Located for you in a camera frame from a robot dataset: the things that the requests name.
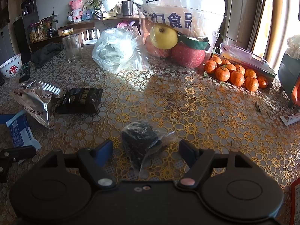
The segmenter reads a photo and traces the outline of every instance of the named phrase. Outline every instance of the silver foil bag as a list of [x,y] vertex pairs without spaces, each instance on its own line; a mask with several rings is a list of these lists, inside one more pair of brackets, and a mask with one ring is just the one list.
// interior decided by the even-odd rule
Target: silver foil bag
[[13,90],[11,96],[40,124],[47,128],[54,125],[52,97],[60,98],[64,91],[49,84],[33,81],[23,82],[24,90]]

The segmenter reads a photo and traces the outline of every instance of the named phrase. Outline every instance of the doll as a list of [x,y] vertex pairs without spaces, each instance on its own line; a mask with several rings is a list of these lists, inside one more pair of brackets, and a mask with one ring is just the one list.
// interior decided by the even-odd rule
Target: doll
[[81,15],[83,14],[81,10],[82,0],[72,0],[69,2],[69,5],[73,9],[71,15],[73,15],[74,22],[81,21]]

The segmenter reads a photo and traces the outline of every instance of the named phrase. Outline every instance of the door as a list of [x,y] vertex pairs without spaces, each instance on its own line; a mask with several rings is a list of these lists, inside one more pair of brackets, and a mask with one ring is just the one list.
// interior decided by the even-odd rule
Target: door
[[2,65],[5,61],[8,60],[8,55],[6,52],[6,47],[5,47],[4,36],[3,36],[2,30],[0,30],[0,51],[1,51],[0,64]]
[[3,35],[3,39],[4,39],[4,45],[6,48],[6,53],[7,53],[7,60],[12,58],[15,53],[13,50],[13,46],[11,44],[11,37],[9,35],[9,31],[8,31],[8,25],[6,25],[3,29],[2,29],[2,35]]

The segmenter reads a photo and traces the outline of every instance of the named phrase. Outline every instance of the patterned tablecloth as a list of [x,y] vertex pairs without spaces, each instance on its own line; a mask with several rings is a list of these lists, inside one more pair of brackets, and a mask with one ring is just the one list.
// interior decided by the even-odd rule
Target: patterned tablecloth
[[[251,93],[244,88],[220,85],[203,77],[203,72],[188,71],[165,60],[150,58],[147,71],[124,71],[117,75],[100,68],[92,60],[92,46],[83,48],[83,59],[68,63],[65,51],[43,67],[31,68],[31,80],[40,80],[62,89],[103,88],[98,114],[56,115],[53,130],[44,128],[30,116],[34,137],[42,145],[31,160],[13,164],[8,182],[0,184],[0,225],[10,224],[16,215],[9,201],[9,190],[20,176],[54,148],[74,153],[82,147],[96,147],[105,139],[114,143],[112,160],[106,171],[117,180],[137,179],[121,146],[120,130],[138,119],[151,119],[157,127],[176,131],[198,148],[217,153],[240,150],[274,178],[285,194],[278,219],[290,219],[290,184],[299,177],[300,123],[285,127],[279,116],[296,113],[288,108],[288,98],[279,92],[275,80],[271,90]],[[0,87],[0,113],[17,113],[22,108],[10,96],[20,89],[19,77]],[[256,111],[255,102],[261,109]],[[12,146],[5,125],[0,126],[0,148]],[[179,179],[188,170],[178,154],[178,143],[170,143],[159,156],[146,163],[141,179]],[[214,170],[220,173],[223,169]]]

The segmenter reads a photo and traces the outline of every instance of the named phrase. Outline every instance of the remote control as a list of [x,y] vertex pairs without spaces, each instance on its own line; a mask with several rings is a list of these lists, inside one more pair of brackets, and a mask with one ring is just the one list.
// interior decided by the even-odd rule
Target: remote control
[[28,62],[22,64],[19,83],[27,81],[29,78],[30,78],[30,65]]

